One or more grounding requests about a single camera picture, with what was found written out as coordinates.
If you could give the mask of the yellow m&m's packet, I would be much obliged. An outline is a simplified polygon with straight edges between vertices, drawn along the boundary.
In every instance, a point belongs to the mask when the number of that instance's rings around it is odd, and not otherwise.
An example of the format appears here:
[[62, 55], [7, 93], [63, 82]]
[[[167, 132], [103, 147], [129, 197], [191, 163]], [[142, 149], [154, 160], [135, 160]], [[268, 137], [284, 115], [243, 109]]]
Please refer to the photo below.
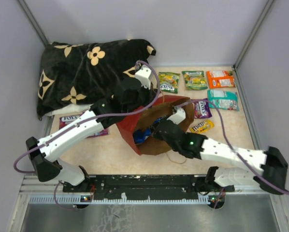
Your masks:
[[212, 128], [214, 128], [214, 123], [211, 120], [206, 119], [205, 121], [198, 123], [196, 126], [190, 127], [189, 130], [192, 133], [200, 134], [205, 133]]

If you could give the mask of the red brown paper bag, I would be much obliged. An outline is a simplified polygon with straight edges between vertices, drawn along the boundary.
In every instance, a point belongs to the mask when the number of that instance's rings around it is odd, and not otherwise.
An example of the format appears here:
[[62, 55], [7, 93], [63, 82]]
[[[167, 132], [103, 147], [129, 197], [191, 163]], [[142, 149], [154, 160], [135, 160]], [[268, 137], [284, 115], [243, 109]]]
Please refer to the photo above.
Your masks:
[[161, 121], [173, 114], [173, 108], [189, 101], [190, 98], [179, 95], [164, 95], [158, 97], [151, 108], [141, 113], [127, 116], [116, 126], [122, 139], [131, 147], [137, 155], [156, 156], [171, 151], [171, 147], [164, 141], [149, 135], [144, 142], [136, 143], [134, 134], [136, 131], [145, 132], [146, 129], [153, 133]]

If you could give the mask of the dark green fox's packet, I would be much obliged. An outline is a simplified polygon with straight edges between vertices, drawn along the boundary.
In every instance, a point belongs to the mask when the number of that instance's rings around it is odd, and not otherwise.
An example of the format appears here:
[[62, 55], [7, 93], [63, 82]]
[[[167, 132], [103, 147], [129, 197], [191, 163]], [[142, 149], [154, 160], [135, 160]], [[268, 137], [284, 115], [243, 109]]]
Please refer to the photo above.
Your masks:
[[163, 92], [177, 94], [179, 78], [179, 73], [159, 72], [160, 90]]

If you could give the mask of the purple snack packet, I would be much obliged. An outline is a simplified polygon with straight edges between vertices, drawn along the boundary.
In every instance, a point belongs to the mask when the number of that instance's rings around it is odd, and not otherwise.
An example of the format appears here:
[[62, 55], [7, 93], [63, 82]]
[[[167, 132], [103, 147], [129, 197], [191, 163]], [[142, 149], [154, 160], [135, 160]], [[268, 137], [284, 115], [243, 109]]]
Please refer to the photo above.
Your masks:
[[198, 101], [194, 103], [194, 117], [196, 119], [205, 119], [211, 118], [212, 113], [210, 111], [208, 99], [205, 98], [202, 101]]
[[94, 133], [91, 136], [88, 136], [88, 138], [93, 138], [93, 137], [100, 137], [100, 136], [105, 136], [109, 134], [109, 130], [108, 129], [103, 129], [100, 132]]
[[58, 129], [60, 130], [61, 128], [71, 124], [72, 122], [77, 120], [80, 116], [81, 116], [81, 114], [60, 117], [59, 118], [59, 128]]

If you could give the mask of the blue snack bag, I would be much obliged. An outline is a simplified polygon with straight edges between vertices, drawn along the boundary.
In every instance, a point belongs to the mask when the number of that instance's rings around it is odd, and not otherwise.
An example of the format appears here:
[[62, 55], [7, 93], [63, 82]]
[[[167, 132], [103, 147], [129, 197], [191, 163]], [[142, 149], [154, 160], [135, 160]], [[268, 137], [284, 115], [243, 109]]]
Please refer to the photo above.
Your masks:
[[162, 121], [162, 117], [156, 119], [153, 124], [149, 127], [147, 127], [145, 130], [138, 129], [133, 133], [133, 140], [136, 145], [142, 144], [145, 142], [145, 140], [152, 135], [152, 133], [155, 131], [156, 127], [159, 125], [159, 123]]

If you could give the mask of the green yellow snack packet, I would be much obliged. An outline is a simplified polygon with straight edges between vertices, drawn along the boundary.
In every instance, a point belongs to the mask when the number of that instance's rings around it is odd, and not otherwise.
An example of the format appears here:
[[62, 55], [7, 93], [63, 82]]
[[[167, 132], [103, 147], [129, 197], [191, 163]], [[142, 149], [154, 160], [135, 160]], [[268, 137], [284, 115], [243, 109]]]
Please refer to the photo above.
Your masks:
[[182, 71], [186, 90], [208, 89], [204, 71]]

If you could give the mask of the black floral pillow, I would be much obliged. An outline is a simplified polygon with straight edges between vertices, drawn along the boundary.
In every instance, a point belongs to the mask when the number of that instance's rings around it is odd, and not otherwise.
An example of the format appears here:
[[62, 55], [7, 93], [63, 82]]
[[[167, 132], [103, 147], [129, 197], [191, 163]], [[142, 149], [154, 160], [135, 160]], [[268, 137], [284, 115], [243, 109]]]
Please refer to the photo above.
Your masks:
[[155, 55], [145, 39], [48, 44], [41, 55], [38, 119], [71, 104], [88, 105], [111, 96], [123, 79], [135, 76], [137, 61]]

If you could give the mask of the orange snack packet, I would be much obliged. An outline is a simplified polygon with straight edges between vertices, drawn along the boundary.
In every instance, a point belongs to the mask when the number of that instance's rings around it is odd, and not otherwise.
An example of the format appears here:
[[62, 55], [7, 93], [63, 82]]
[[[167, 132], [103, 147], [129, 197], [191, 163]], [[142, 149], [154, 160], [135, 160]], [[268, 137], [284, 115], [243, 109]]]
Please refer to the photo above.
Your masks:
[[233, 71], [207, 71], [208, 84], [211, 89], [223, 87], [235, 87]]

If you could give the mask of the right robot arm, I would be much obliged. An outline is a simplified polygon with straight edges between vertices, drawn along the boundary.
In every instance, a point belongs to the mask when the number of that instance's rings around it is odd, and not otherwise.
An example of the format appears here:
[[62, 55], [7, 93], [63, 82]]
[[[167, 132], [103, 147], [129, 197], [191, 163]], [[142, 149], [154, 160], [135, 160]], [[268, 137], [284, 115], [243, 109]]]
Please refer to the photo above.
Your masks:
[[288, 163], [276, 147], [270, 146], [267, 150], [235, 148], [230, 143], [223, 144], [202, 134], [185, 132], [169, 119], [161, 121], [152, 136], [166, 142], [171, 150], [188, 159], [229, 164], [252, 173], [252, 180], [262, 190], [289, 195], [285, 188]]

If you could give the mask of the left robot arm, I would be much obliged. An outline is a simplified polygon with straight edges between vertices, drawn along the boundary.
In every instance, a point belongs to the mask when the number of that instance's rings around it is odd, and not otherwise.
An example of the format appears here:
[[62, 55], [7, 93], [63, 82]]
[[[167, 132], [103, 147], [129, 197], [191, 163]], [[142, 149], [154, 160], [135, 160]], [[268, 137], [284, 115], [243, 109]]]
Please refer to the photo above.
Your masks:
[[98, 100], [73, 123], [48, 137], [28, 138], [29, 159], [39, 181], [61, 179], [81, 192], [88, 190], [90, 179], [84, 169], [61, 161], [60, 156], [83, 139], [136, 114], [139, 107], [152, 106], [157, 96], [148, 77], [126, 78], [113, 97]]

